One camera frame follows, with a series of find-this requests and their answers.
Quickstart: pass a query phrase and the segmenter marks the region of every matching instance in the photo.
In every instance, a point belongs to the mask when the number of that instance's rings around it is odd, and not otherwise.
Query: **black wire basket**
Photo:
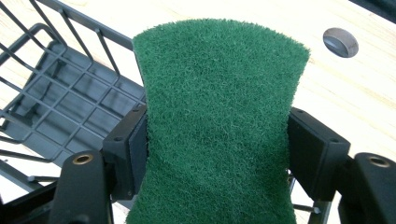
[[[21,70],[28,71],[21,84],[14,78],[18,74],[1,70],[0,88],[9,99],[0,108],[0,141],[24,145],[41,157],[7,148],[1,149],[0,155],[62,166],[64,160],[75,153],[100,150],[103,140],[125,115],[145,104],[145,92],[141,85],[120,73],[109,46],[110,42],[133,54],[131,38],[61,2],[31,0],[30,4],[43,22],[28,28],[0,2],[1,10],[12,25],[23,31],[10,46],[0,39],[3,51],[0,68],[13,61]],[[59,14],[58,19],[64,21],[63,26],[72,34],[72,44],[64,37],[64,28],[56,27],[59,22],[52,22],[45,10]],[[98,49],[90,48],[83,41],[79,27],[97,37],[109,66],[96,60],[92,52]],[[41,52],[34,64],[19,56],[28,45],[35,45]],[[134,58],[130,61],[137,66]],[[4,161],[0,162],[1,175],[28,191],[35,189],[27,176]]]

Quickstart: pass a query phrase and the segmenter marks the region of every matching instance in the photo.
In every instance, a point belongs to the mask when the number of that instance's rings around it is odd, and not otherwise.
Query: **wood grain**
[[[396,161],[396,25],[362,7],[346,0],[64,2],[129,37],[161,23],[200,18],[250,21],[288,35],[311,50],[293,105],[344,136],[352,144],[351,156],[373,152]],[[3,3],[25,21],[38,19],[27,1]],[[356,37],[355,57],[340,58],[326,49],[322,36],[332,27]],[[3,13],[0,29],[2,43],[21,34]],[[132,57],[121,58],[130,63]],[[131,78],[140,82],[136,70]],[[1,99],[7,100],[4,91]]]

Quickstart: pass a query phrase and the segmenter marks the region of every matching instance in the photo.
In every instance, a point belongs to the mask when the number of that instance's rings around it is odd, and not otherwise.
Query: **green scouring pad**
[[[287,121],[308,50],[228,20],[159,25],[133,44],[149,158],[127,223],[295,223]]]

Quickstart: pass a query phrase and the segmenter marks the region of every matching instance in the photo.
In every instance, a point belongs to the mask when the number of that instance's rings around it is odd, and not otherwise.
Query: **black plastic holder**
[[[51,22],[37,2],[59,13],[85,54],[67,44],[55,23]],[[0,136],[0,141],[22,144],[43,158],[7,150],[0,151],[0,155],[54,162],[62,166],[75,153],[102,149],[103,140],[128,112],[146,104],[145,92],[142,86],[120,73],[106,43],[108,39],[119,47],[133,51],[131,38],[61,2],[31,0],[30,3],[46,24],[37,23],[27,28],[0,2],[0,9],[24,32],[9,47],[0,42],[0,49],[3,51],[0,55],[0,66],[13,59],[31,71],[23,87],[0,74],[0,81],[18,93],[0,109],[0,131],[5,134]],[[92,57],[92,52],[71,21],[97,35],[112,68],[102,65]],[[51,39],[47,46],[38,37],[43,32]],[[26,43],[32,41],[43,50],[40,60],[34,65],[25,62],[17,53]],[[35,189],[24,180],[21,173],[12,170],[12,167],[0,167],[0,174],[16,180],[14,183],[19,186],[25,185],[22,186],[25,189]]]

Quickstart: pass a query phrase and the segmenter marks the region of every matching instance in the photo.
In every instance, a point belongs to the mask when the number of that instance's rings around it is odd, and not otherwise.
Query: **round metal hole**
[[[355,36],[340,28],[325,31],[323,43],[329,51],[342,58],[352,58],[359,51],[358,40]]]
[[[75,158],[73,159],[73,163],[74,163],[75,165],[82,165],[82,164],[85,164],[85,163],[90,162],[92,159],[93,159],[93,155],[91,155],[91,154],[84,154],[84,155],[80,155],[80,156],[78,156],[78,157],[75,157]]]
[[[376,165],[376,166],[384,167],[384,168],[390,167],[389,162],[384,161],[384,160],[382,160],[381,158],[378,158],[378,157],[374,157],[374,156],[369,157],[369,161],[370,161],[370,163],[372,165]]]

